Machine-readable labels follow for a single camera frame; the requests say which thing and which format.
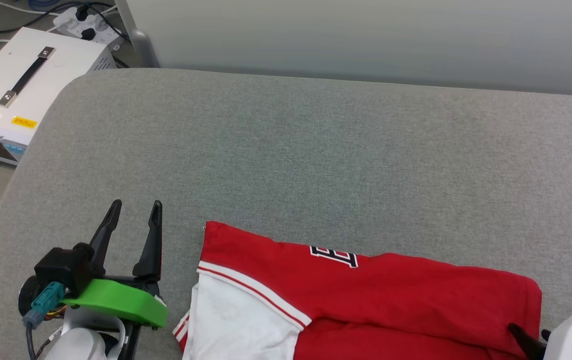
gray fabric surface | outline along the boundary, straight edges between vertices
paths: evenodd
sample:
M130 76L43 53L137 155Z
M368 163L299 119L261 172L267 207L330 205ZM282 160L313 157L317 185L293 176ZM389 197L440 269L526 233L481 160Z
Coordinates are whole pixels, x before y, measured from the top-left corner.
M572 314L572 96L188 70L81 77L0 205L0 359L26 358L15 304L34 264L89 240L116 198L110 274L130 273L164 203L168 327L144 331L141 359L180 356L170 330L210 219L516 272L543 289L543 326Z

black cable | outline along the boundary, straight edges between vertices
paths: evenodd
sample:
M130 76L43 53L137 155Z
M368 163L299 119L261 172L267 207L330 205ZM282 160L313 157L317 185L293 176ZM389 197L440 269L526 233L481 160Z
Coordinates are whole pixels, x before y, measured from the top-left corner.
M39 350L37 350L37 353L35 354L35 358L38 358L39 355L41 355L41 352L44 351L44 349L46 348L46 346L48 346L48 344L50 344L49 339L44 341L43 344L41 344L41 346L39 347Z
M112 56L112 58L115 60L115 63L117 63L117 65L121 66L121 68L123 69L128 69L130 68L130 66L128 66L128 64L124 63L123 61L121 61L118 57L116 57L115 55Z
M31 9L39 11L38 8L49 8L52 7L53 5L57 4L59 2L59 0L47 0L46 2L42 0L28 0L28 6L30 6Z
M17 30L19 30L19 29L21 29L21 28L23 28L23 27L28 27L28 26L30 26L30 25L33 25L35 22L37 22L37 21L41 20L42 18L45 18L46 16L48 16L48 14L53 13L53 12L59 10L59 9L62 9L62 7L70 7L71 5L86 5L86 4L87 4L87 5L101 5L101 6L104 6L104 7L112 7L112 5L109 5L109 4L106 4L106 3L103 3L103 2L90 2L90 3L89 3L89 2L87 2L87 3L86 3L86 2L79 2L79 1L64 2L63 4L59 4L59 5L57 5L57 6L53 7L53 8L51 8L51 9L46 10L45 13L40 14L39 16L37 16L36 18L33 18L32 20L28 21L27 23L24 23L24 25L21 25L21 26L16 27L16 28L14 27L14 28L8 29L8 30L0 30L0 34L6 34L6 33L8 33L8 32L9 32L9 33L15 32L15 31L17 31Z
M28 344L28 358L30 360L37 360L35 356L35 346L32 344L32 324L26 324L26 343Z
M110 29L112 29L115 33L117 33L117 35L119 35L120 37L122 37L124 40L128 41L130 43L130 37L128 37L128 35L122 34L121 31L117 30L115 27L113 27L113 25L108 21L108 19L106 18L106 16L104 16L104 14L101 13L101 11L97 11L97 9L95 9L94 7L92 7L93 3L92 2L88 2L86 4L87 7L89 7L90 9L94 10L94 12L97 13L97 15L101 16L101 18L106 22L106 25L108 25L110 27Z

power plug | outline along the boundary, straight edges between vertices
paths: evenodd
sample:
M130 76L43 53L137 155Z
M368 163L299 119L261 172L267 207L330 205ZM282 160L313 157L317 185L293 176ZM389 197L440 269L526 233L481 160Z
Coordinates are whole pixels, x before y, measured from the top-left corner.
M111 29L98 14L87 14L82 7L70 7L52 21L58 32L73 38L106 44L118 51L124 39Z

red and white jersey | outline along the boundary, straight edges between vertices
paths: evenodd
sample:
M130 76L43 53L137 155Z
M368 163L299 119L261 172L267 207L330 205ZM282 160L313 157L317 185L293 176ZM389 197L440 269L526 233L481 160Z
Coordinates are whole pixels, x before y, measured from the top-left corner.
M514 322L537 337L541 291L506 271L394 253L368 257L209 221L184 360L521 359Z

